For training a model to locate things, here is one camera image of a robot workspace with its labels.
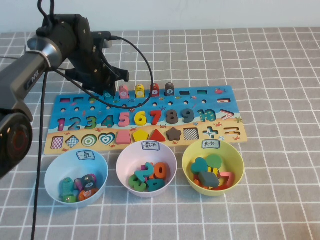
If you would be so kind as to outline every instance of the pink square block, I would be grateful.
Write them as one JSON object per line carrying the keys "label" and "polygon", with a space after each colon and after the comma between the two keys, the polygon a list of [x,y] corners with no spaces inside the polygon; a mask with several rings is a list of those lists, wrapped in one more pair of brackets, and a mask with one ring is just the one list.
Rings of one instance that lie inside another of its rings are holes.
{"label": "pink square block", "polygon": [[130,144],[131,143],[130,130],[118,131],[118,134],[115,139],[115,143],[118,145]]}

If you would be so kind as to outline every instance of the red number 7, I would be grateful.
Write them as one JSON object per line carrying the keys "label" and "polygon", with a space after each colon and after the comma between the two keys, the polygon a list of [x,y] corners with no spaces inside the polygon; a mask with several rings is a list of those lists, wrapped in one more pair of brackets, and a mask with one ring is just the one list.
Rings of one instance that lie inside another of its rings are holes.
{"label": "red number 7", "polygon": [[152,121],[152,125],[157,125],[157,123],[159,122],[159,119],[161,118],[161,110],[154,110],[150,112],[150,116],[154,117],[153,121]]}

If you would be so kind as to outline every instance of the white bowl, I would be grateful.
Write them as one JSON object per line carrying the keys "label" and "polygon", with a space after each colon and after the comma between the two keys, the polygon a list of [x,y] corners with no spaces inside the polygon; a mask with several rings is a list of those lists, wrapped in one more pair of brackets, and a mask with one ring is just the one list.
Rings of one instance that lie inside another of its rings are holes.
{"label": "white bowl", "polygon": [[[155,146],[146,147],[147,143],[152,143],[151,145]],[[141,169],[141,165],[146,163],[155,165],[160,162],[166,163],[169,168],[167,169],[164,187],[157,191],[140,192],[129,186],[129,178],[135,174],[135,171]],[[135,142],[122,151],[116,162],[116,175],[122,185],[134,195],[142,198],[152,198],[162,194],[168,188],[176,176],[177,168],[176,156],[168,146],[157,141],[146,140]]]}

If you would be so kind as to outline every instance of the blue bowl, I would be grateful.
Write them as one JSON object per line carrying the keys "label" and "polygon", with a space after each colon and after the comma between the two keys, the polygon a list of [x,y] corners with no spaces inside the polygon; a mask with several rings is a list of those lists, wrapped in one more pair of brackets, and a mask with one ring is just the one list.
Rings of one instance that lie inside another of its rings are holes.
{"label": "blue bowl", "polygon": [[[83,208],[93,204],[105,192],[108,172],[107,161],[101,154],[90,149],[75,149],[60,155],[51,163],[44,177],[44,186],[55,201],[71,208]],[[84,201],[63,202],[62,180],[71,178],[74,181],[88,174],[96,176],[96,186],[99,191]]]}

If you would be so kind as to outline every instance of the wooden puzzle board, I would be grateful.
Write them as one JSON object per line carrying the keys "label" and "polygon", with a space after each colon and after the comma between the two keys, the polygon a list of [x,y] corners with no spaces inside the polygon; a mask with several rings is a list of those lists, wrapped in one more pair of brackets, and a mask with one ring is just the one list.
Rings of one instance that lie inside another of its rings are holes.
{"label": "wooden puzzle board", "polygon": [[[135,91],[129,91],[129,99],[99,96],[100,99],[119,106],[136,106],[146,98],[136,98]],[[184,123],[182,111],[194,112],[194,120]],[[156,125],[151,111],[161,111]],[[166,112],[175,110],[178,123],[169,124]],[[135,115],[145,111],[147,123],[135,124]],[[130,123],[119,127],[121,113],[129,113]],[[171,128],[181,131],[180,140],[169,141],[166,132]],[[128,144],[116,144],[119,131],[129,131],[131,143],[133,133],[143,130],[149,137],[155,130],[165,137],[167,146],[187,146],[198,139],[219,139],[228,143],[246,142],[247,135],[239,113],[236,98],[231,86],[210,86],[176,88],[174,96],[165,96],[160,89],[159,97],[152,97],[144,106],[136,109],[119,109],[107,107],[87,94],[59,95],[54,103],[44,153],[60,155],[68,150],[88,148],[95,151],[121,150]]]}

